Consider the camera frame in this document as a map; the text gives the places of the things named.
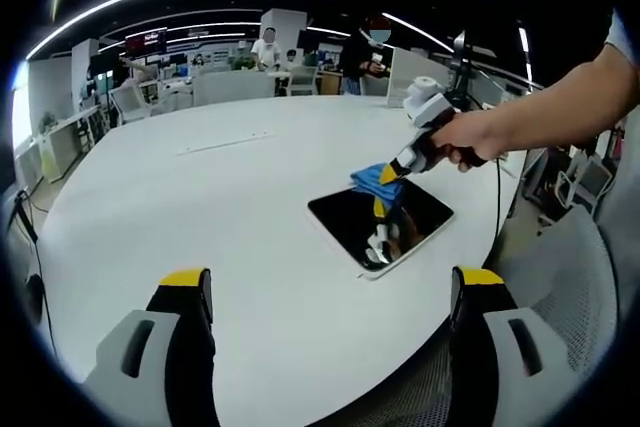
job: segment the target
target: monitor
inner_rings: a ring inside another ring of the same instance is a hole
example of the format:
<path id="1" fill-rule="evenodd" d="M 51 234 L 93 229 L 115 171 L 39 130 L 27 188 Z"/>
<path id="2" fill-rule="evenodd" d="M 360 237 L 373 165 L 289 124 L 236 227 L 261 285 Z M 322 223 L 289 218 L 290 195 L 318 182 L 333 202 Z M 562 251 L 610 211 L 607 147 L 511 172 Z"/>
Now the monitor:
<path id="1" fill-rule="evenodd" d="M 109 71 L 117 71 L 119 69 L 126 69 L 118 52 L 114 49 L 104 51 L 102 54 L 94 55 L 89 61 L 89 76 L 95 78 L 100 74 L 106 74 Z"/>
<path id="2" fill-rule="evenodd" d="M 144 32 L 125 39 L 127 57 L 138 58 L 164 54 L 167 50 L 166 29 Z"/>
<path id="3" fill-rule="evenodd" d="M 318 32 L 301 30 L 300 35 L 298 35 L 298 45 L 296 47 L 298 49 L 302 49 L 305 54 L 313 52 L 318 50 L 320 46 L 320 39 L 321 36 Z"/>
<path id="4" fill-rule="evenodd" d="M 169 65 L 176 64 L 182 65 L 187 63 L 187 56 L 185 54 L 173 54 L 169 57 Z"/>

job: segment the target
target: white shirt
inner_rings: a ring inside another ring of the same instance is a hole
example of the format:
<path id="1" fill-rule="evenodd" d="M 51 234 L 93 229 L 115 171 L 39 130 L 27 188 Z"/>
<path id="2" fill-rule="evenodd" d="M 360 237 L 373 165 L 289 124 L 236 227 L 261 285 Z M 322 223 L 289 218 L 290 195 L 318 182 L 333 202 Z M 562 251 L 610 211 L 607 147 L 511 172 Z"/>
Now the white shirt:
<path id="1" fill-rule="evenodd" d="M 636 68 L 640 67 L 640 52 L 636 52 L 633 49 L 631 40 L 627 36 L 622 20 L 617 12 L 613 12 L 613 18 L 611 19 L 611 28 L 609 29 L 609 36 L 605 41 L 607 44 L 613 45 L 618 49 L 622 55 L 624 55 L 629 63 Z"/>
<path id="2" fill-rule="evenodd" d="M 298 59 L 294 59 L 293 62 L 289 62 L 288 60 L 285 60 L 282 70 L 286 72 L 291 72 L 291 69 L 295 69 L 296 67 L 300 67 L 301 65 L 302 64 L 298 62 Z"/>
<path id="3" fill-rule="evenodd" d="M 258 59 L 267 67 L 273 67 L 276 63 L 276 54 L 280 55 L 280 46 L 277 42 L 267 44 L 264 39 L 258 39 L 251 48 L 252 54 L 257 54 Z"/>

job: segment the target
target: human hand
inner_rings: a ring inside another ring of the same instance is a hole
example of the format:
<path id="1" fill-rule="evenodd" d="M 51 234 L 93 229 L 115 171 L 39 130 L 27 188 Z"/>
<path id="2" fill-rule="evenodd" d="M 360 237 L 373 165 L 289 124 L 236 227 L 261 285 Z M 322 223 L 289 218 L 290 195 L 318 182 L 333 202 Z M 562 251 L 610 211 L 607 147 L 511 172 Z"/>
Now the human hand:
<path id="1" fill-rule="evenodd" d="M 369 72 L 372 74 L 381 74 L 384 72 L 384 68 L 378 62 L 370 62 L 369 63 Z"/>
<path id="2" fill-rule="evenodd" d="M 458 165 L 460 172 L 467 172 L 471 166 L 462 161 L 459 148 L 471 147 L 483 160 L 493 160 L 505 150 L 504 141 L 497 134 L 495 114 L 494 110 L 457 114 L 431 140 L 444 150 L 451 162 Z"/>

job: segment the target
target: cable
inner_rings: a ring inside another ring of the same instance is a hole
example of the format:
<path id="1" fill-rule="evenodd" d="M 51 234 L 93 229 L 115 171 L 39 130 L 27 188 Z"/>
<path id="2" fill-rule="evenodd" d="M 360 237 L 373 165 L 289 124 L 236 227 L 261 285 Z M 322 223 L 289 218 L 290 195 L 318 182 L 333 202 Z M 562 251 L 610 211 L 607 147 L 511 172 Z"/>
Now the cable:
<path id="1" fill-rule="evenodd" d="M 29 199 L 29 195 L 23 190 L 23 197 Z M 33 209 L 31 208 L 31 202 L 27 202 L 29 205 L 29 221 L 33 226 Z M 51 347 L 53 348 L 53 353 L 56 358 L 58 358 L 58 349 L 56 348 L 56 343 L 53 340 L 53 329 L 51 327 L 51 312 L 49 311 L 49 300 L 47 298 L 47 289 L 44 286 L 44 276 L 42 275 L 42 262 L 40 261 L 40 252 L 38 251 L 38 242 L 33 242 L 33 246 L 36 250 L 36 259 L 38 260 L 38 273 L 40 274 L 40 279 L 42 280 L 42 298 L 44 300 L 44 309 L 47 313 L 47 325 L 49 327 L 49 337 L 51 337 Z"/>
<path id="2" fill-rule="evenodd" d="M 496 204 L 496 234 L 493 239 L 493 245 L 495 246 L 498 242 L 498 236 L 500 234 L 500 200 L 502 197 L 502 185 L 501 185 L 501 176 L 500 176 L 500 157 L 496 157 L 496 173 L 498 175 L 498 202 Z"/>
<path id="3" fill-rule="evenodd" d="M 39 210 L 40 212 L 43 212 L 43 213 L 45 213 L 45 214 L 48 214 L 48 213 L 49 213 L 49 211 L 48 211 L 48 210 L 43 209 L 43 208 L 41 208 L 41 207 L 38 207 L 38 206 L 33 202 L 33 200 L 31 200 L 31 196 L 30 196 L 29 194 L 27 194 L 25 191 L 23 191 L 23 192 L 25 193 L 25 195 L 26 195 L 26 197 L 27 197 L 27 200 L 28 200 L 28 201 L 29 201 L 29 203 L 33 206 L 33 208 L 34 208 L 34 209 Z"/>
<path id="4" fill-rule="evenodd" d="M 29 252 L 31 252 L 33 254 L 33 248 L 31 247 L 31 239 L 29 238 L 29 236 L 27 235 L 27 233 L 22 230 L 22 227 L 20 226 L 20 222 L 16 222 L 16 227 L 18 227 L 18 230 L 20 231 L 20 233 L 22 234 L 22 236 L 25 238 L 25 240 L 27 241 L 27 244 L 29 245 Z"/>
<path id="5" fill-rule="evenodd" d="M 480 108 L 480 110 L 486 110 L 484 108 L 484 106 L 480 102 L 478 102 L 478 99 L 476 99 L 473 95 L 471 95 L 468 92 L 467 92 L 466 95 L 467 95 L 467 98 L 469 98 L 471 101 L 473 101 L 473 103 L 476 104 Z"/>

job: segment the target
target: white desk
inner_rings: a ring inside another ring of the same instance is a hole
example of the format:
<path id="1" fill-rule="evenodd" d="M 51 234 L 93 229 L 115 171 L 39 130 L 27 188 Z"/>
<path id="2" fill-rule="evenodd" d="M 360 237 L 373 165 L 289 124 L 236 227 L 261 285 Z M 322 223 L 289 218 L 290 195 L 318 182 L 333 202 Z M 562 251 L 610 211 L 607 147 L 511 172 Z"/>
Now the white desk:
<path id="1" fill-rule="evenodd" d="M 192 266 L 212 272 L 225 427 L 309 424 L 402 365 L 448 315 L 451 268 L 489 254 L 496 167 L 460 174 L 441 162 L 415 176 L 454 219 L 387 275 L 359 278 L 307 203 L 413 136 L 402 110 L 375 101 L 259 99 L 110 131 L 62 189 L 40 239 L 56 345 L 72 375 L 84 379 L 100 340 L 145 308 L 164 275 Z M 521 171 L 524 153 L 509 164 Z M 503 223 L 518 182 L 501 178 Z"/>
<path id="2" fill-rule="evenodd" d="M 76 123 L 81 119 L 88 119 L 98 111 L 98 107 L 91 107 L 71 117 L 58 122 L 44 135 L 36 138 L 40 149 L 40 156 L 44 160 L 43 174 L 49 182 L 64 177 L 71 164 L 81 152 L 80 140 L 75 130 Z"/>

